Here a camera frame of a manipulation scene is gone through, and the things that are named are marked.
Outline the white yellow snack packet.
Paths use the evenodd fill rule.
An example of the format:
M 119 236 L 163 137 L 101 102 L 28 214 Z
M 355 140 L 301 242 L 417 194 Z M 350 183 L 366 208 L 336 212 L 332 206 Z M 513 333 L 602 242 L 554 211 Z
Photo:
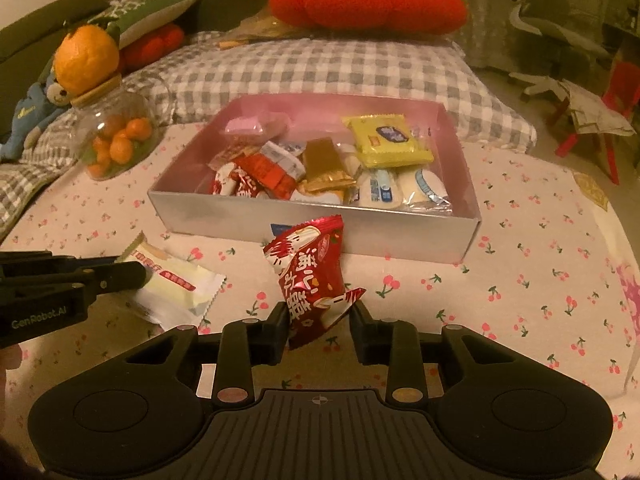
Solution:
M 143 232 L 116 262 L 137 262 L 146 269 L 144 284 L 122 292 L 126 306 L 145 321 L 171 330 L 200 326 L 226 277 L 151 245 Z

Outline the red white snack packet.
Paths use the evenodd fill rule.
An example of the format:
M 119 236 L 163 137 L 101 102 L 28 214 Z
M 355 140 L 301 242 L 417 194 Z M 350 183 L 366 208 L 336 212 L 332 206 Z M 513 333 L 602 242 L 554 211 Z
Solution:
M 345 286 L 343 230 L 339 214 L 322 217 L 292 226 L 264 247 L 290 314 L 292 350 L 323 336 L 366 292 Z
M 222 165 L 209 187 L 212 195 L 268 198 L 264 187 L 235 162 Z

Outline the white blue snack bar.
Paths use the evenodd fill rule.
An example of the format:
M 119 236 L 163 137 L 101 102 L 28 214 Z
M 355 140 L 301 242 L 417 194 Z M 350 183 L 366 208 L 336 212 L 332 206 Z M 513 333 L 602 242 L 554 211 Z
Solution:
M 399 171 L 397 182 L 402 206 L 411 211 L 451 214 L 452 206 L 446 186 L 431 169 L 409 167 Z
M 368 209 L 398 209 L 402 205 L 402 193 L 390 170 L 363 169 L 348 203 Z

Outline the red orange snack packet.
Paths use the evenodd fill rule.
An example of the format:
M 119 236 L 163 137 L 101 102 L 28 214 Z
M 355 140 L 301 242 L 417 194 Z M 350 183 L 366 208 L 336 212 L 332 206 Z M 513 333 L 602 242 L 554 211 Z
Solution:
M 298 182 L 306 176 L 300 159 L 271 141 L 234 162 L 279 200 L 289 200 Z

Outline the brown gold snack packet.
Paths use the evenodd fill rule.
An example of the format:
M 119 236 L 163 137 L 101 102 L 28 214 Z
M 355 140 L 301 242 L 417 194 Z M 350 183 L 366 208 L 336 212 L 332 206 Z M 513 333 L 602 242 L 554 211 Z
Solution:
M 349 183 L 356 184 L 355 179 L 347 172 L 330 138 L 308 141 L 303 152 L 303 164 L 311 192 L 338 188 Z

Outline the yellow biscuit packet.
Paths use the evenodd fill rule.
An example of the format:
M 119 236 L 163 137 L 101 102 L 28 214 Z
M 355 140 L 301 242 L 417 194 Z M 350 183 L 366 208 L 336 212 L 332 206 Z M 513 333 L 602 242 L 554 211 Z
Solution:
M 403 114 L 343 117 L 352 132 L 360 162 L 370 169 L 426 165 L 434 162 L 432 151 L 410 131 Z

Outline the pink wafer packet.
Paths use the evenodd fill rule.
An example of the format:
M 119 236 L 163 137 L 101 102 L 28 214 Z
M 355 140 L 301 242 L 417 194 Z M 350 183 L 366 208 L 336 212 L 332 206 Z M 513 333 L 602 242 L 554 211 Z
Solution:
M 282 113 L 262 113 L 230 119 L 224 127 L 226 136 L 249 136 L 270 139 L 288 131 L 290 120 Z

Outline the orange lemon biscuit packet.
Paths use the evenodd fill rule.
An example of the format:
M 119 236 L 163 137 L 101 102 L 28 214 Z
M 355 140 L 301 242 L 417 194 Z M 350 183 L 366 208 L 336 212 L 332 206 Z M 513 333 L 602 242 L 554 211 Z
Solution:
M 291 202 L 344 205 L 348 191 L 354 186 L 353 183 L 339 186 L 338 188 L 327 188 L 326 190 L 311 192 L 308 188 L 308 181 L 301 180 L 296 190 L 290 197 Z

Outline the glass jar with kumquats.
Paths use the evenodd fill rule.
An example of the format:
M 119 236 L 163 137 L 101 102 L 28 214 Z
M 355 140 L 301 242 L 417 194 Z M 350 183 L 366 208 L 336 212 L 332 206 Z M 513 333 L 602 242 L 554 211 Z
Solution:
M 125 82 L 119 74 L 72 99 L 73 146 L 88 176 L 104 181 L 136 166 L 160 143 L 160 125 L 168 122 L 175 99 L 152 102 L 154 84 L 168 90 L 161 76 L 141 72 L 142 81 Z

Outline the silver pink snack box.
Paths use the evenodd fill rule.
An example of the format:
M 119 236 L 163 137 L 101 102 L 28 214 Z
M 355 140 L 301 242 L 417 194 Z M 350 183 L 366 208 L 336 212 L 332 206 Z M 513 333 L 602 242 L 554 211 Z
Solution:
M 460 261 L 480 207 L 437 103 L 344 94 L 241 96 L 150 189 L 171 231 L 265 242 L 334 216 L 346 252 Z

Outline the cherry print tablecloth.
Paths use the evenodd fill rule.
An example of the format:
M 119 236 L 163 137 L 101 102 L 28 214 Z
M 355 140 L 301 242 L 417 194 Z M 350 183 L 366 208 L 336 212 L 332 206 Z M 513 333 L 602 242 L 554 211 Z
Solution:
M 139 234 L 226 279 L 200 330 L 266 318 L 280 300 L 276 276 L 253 243 L 172 234 L 146 195 L 198 127 L 169 128 L 141 165 L 98 182 L 70 170 L 32 203 L 6 250 L 95 257 L 120 254 Z M 462 262 L 347 256 L 344 280 L 364 289 L 377 318 L 427 333 L 461 324 L 597 390 L 613 413 L 599 470 L 639 470 L 639 270 L 610 206 L 595 203 L 566 170 L 542 160 L 465 144 L 482 211 Z

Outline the grey checkered blanket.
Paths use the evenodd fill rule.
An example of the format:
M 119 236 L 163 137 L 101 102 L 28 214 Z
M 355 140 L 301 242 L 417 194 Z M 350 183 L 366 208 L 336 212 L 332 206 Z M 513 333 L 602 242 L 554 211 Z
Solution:
M 49 249 L 96 255 L 144 233 L 182 249 L 227 243 L 220 234 L 194 236 L 164 226 L 149 188 L 178 153 L 231 100 L 258 93 L 341 93 L 434 101 L 449 114 L 463 145 L 488 240 L 530 237 L 541 216 L 533 200 L 538 164 L 528 156 L 535 128 L 501 102 L 451 42 L 438 46 L 393 41 L 279 40 L 230 50 L 208 32 L 131 75 L 160 106 L 174 111 L 162 142 L 138 166 L 95 181 L 70 150 L 74 118 L 65 114 L 43 133 L 35 151 L 6 166 L 1 219 L 5 250 Z

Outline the small red knitted cushion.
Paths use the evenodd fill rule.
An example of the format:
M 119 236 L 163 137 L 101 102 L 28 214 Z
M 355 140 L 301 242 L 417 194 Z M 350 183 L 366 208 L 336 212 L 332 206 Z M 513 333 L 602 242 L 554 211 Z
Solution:
M 174 23 L 148 32 L 120 51 L 119 69 L 130 73 L 150 65 L 183 44 L 184 32 Z

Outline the green snowflake pillow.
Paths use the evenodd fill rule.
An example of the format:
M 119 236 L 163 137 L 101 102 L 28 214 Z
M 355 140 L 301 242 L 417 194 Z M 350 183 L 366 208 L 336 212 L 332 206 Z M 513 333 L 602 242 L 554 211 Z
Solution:
M 89 24 L 99 25 L 117 40 L 119 49 L 175 21 L 198 0 L 114 0 Z

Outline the yellow plastic wrapper on blanket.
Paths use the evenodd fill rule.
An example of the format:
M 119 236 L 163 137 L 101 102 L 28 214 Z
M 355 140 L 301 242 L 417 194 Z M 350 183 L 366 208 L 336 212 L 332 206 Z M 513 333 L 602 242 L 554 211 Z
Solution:
M 224 32 L 216 41 L 220 50 L 229 50 L 253 42 L 299 39 L 308 37 L 309 29 L 286 24 L 269 12 L 259 12 L 243 20 L 234 29 Z

